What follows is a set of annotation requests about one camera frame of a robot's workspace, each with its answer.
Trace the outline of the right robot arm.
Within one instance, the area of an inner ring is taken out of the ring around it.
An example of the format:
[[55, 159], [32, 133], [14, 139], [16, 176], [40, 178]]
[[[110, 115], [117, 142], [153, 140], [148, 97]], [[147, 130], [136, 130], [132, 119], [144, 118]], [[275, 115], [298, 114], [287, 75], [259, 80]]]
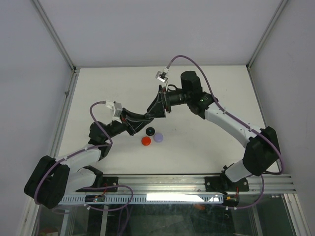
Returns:
[[168, 83], [167, 70], [159, 71], [156, 78], [165, 85], [159, 86], [156, 98], [147, 109], [149, 117], [163, 118], [173, 106], [186, 104], [192, 113], [219, 126], [245, 148], [243, 159], [228, 167], [224, 166], [215, 187], [217, 191], [232, 190], [238, 181], [249, 176], [260, 176], [279, 160], [275, 130], [251, 126], [219, 107], [218, 100], [203, 91], [196, 72], [185, 71], [181, 74], [181, 88]]

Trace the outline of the black charging case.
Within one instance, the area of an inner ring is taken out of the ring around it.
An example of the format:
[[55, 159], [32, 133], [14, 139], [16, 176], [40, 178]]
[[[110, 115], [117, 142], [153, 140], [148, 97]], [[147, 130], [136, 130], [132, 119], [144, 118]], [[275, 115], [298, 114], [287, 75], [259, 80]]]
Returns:
[[146, 128], [145, 132], [146, 132], [147, 136], [153, 136], [156, 131], [155, 131], [155, 129], [153, 127], [148, 127], [148, 128]]

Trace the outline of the red charging case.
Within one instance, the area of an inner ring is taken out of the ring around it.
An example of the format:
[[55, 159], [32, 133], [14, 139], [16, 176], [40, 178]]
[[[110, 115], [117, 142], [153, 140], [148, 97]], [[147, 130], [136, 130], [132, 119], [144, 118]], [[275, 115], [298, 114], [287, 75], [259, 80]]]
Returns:
[[148, 146], [151, 144], [151, 138], [149, 136], [145, 136], [141, 139], [141, 144], [144, 146]]

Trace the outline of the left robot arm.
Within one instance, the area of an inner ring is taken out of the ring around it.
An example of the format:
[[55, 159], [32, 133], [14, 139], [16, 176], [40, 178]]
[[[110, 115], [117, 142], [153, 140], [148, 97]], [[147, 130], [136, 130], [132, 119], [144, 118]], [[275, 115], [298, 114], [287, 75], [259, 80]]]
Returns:
[[85, 188], [92, 191], [101, 189], [103, 173], [92, 167], [92, 164], [108, 155], [113, 137], [123, 132], [132, 136], [156, 117], [156, 112], [152, 110], [141, 115], [122, 109], [116, 112], [109, 124], [94, 121], [90, 125], [90, 139], [83, 148], [62, 157], [46, 155], [40, 158], [24, 187], [24, 193], [37, 204], [52, 209], [64, 195], [83, 191]]

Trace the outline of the purple charging case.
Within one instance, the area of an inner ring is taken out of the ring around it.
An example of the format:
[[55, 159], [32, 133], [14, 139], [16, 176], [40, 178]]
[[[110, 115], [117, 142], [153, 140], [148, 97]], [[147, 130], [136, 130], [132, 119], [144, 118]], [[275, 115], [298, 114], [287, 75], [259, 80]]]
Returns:
[[154, 141], [157, 142], [157, 143], [162, 142], [163, 139], [164, 139], [164, 136], [161, 133], [156, 133], [154, 135]]

